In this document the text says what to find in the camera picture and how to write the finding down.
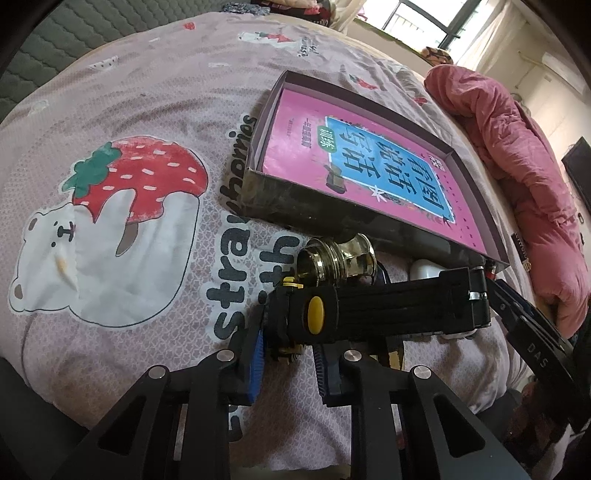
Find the gold metal knob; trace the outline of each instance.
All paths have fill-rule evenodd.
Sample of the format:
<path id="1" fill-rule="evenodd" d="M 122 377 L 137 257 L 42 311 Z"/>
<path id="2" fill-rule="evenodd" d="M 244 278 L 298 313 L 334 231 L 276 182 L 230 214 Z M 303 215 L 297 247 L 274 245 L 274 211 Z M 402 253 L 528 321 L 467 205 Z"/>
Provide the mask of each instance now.
<path id="1" fill-rule="evenodd" d="M 313 238 L 299 252 L 298 281 L 307 287 L 343 285 L 351 277 L 369 277 L 373 282 L 377 260 L 369 239 L 358 233 L 344 244 L 323 237 Z"/>

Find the blue label on book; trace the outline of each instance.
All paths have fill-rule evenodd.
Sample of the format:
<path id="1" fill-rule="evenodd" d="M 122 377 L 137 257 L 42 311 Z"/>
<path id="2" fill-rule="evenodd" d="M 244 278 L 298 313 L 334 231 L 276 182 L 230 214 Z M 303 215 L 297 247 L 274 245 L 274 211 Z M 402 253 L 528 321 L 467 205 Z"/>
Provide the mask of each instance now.
<path id="1" fill-rule="evenodd" d="M 332 117 L 336 151 L 330 162 L 345 179 L 411 202 L 453 222 L 453 214 L 431 165 L 396 143 Z"/>

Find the open box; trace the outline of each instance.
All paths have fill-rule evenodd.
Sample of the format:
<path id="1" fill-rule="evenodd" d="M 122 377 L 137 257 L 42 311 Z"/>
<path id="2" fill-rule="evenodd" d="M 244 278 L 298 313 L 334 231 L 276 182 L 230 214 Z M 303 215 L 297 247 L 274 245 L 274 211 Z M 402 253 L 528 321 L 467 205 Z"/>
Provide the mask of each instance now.
<path id="1" fill-rule="evenodd" d="M 484 198 L 451 146 L 378 103 L 284 72 L 252 136 L 242 213 L 447 268 L 509 264 Z"/>

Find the yellow clip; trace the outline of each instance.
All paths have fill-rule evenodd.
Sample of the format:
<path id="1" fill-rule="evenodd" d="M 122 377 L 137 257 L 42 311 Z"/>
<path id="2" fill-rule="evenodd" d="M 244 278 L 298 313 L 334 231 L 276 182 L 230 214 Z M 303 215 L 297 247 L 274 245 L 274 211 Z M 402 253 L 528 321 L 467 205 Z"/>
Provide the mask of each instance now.
<path id="1" fill-rule="evenodd" d="M 304 286 L 301 283 L 296 283 L 296 279 L 294 277 L 285 277 L 283 279 L 283 286 L 284 287 L 304 288 Z"/>

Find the window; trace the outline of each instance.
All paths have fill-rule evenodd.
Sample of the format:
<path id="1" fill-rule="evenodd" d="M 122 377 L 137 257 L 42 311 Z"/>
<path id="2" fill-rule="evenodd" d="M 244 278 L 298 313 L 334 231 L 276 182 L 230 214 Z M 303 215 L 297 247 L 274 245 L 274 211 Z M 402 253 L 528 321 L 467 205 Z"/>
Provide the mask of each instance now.
<path id="1" fill-rule="evenodd" d="M 458 59 L 497 3 L 498 0 L 367 0 L 360 17 L 417 51 L 438 47 Z"/>

